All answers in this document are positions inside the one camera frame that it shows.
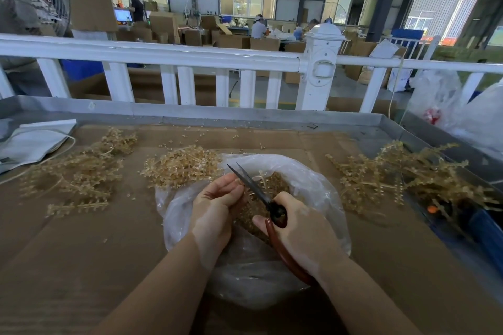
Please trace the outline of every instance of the hand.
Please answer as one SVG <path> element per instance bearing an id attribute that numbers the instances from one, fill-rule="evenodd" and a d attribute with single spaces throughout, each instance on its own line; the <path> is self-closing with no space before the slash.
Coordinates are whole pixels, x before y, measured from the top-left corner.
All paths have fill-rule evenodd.
<path id="1" fill-rule="evenodd" d="M 230 240 L 232 220 L 246 203 L 243 192 L 239 179 L 229 173 L 212 181 L 197 195 L 189 230 L 198 243 L 215 246 L 220 255 Z"/>
<path id="2" fill-rule="evenodd" d="M 320 212 L 306 207 L 287 192 L 280 192 L 274 201 L 286 208 L 288 216 L 286 228 L 274 225 L 278 237 L 295 261 L 314 278 L 319 281 L 324 270 L 349 259 Z M 267 235 L 265 217 L 254 216 L 253 223 Z"/>

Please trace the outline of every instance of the white shirt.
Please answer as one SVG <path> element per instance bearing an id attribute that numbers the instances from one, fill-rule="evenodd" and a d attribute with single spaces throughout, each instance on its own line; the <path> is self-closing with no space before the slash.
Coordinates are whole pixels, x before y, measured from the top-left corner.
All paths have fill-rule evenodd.
<path id="1" fill-rule="evenodd" d="M 253 38 L 262 38 L 266 31 L 266 26 L 260 21 L 256 21 L 255 24 L 251 26 L 251 36 Z"/>

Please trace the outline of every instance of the person in black shirt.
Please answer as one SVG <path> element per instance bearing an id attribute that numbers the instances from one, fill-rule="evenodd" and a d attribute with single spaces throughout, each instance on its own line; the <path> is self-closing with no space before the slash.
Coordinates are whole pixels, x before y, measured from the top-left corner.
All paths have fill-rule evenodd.
<path id="1" fill-rule="evenodd" d="M 133 11 L 133 21 L 143 21 L 143 3 L 140 0 L 130 0 Z"/>

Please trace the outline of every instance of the scissors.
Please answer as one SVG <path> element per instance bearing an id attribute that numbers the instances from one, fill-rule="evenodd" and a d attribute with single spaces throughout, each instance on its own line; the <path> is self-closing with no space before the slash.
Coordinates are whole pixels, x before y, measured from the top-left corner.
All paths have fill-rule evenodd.
<path id="1" fill-rule="evenodd" d="M 306 285 L 314 286 L 317 285 L 317 281 L 312 277 L 312 275 L 308 274 L 288 253 L 285 245 L 280 241 L 278 234 L 274 230 L 273 223 L 276 224 L 280 228 L 285 228 L 288 223 L 288 217 L 286 213 L 286 209 L 283 205 L 278 204 L 274 200 L 272 200 L 268 195 L 266 195 L 262 188 L 255 182 L 250 175 L 241 167 L 238 163 L 237 166 L 241 169 L 242 175 L 238 173 L 234 168 L 227 165 L 230 170 L 236 174 L 236 176 L 242 180 L 245 186 L 247 186 L 255 195 L 264 203 L 267 211 L 269 212 L 270 218 L 266 219 L 266 228 L 267 235 L 269 236 L 269 240 L 274 248 L 274 250 L 278 253 L 281 260 L 284 262 L 286 267 L 301 281 L 303 281 Z"/>

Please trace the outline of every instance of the computer monitor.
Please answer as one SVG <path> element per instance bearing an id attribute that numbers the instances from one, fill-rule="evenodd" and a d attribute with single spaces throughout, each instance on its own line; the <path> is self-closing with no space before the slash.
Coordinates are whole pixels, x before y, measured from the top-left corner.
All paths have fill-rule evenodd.
<path id="1" fill-rule="evenodd" d="M 122 23 L 132 23 L 131 11 L 114 9 L 115 19 Z"/>

